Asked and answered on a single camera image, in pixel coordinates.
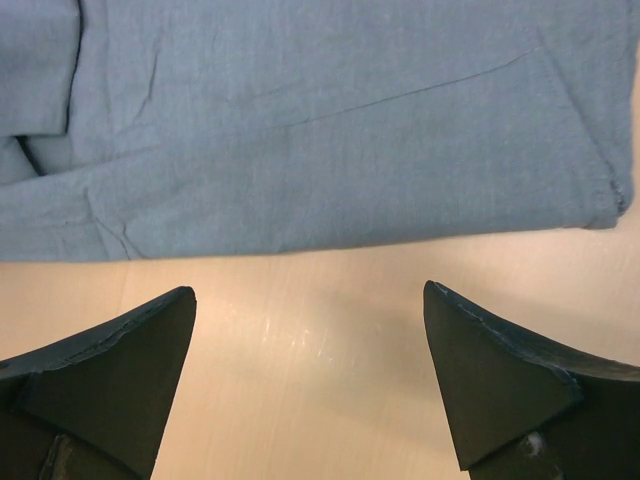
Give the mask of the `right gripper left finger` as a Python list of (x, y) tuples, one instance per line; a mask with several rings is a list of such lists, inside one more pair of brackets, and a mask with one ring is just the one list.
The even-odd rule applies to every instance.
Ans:
[(195, 317), (178, 287), (2, 361), (2, 478), (150, 478)]

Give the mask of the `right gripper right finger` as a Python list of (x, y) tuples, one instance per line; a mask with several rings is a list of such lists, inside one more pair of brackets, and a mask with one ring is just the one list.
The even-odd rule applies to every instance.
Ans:
[(636, 479), (639, 369), (502, 319), (440, 283), (424, 324), (461, 470), (473, 479)]

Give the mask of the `grey long sleeve shirt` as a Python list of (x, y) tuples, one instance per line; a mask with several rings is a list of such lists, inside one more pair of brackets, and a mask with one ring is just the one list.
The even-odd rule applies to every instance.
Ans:
[(611, 228), (635, 1), (5, 1), (1, 257)]

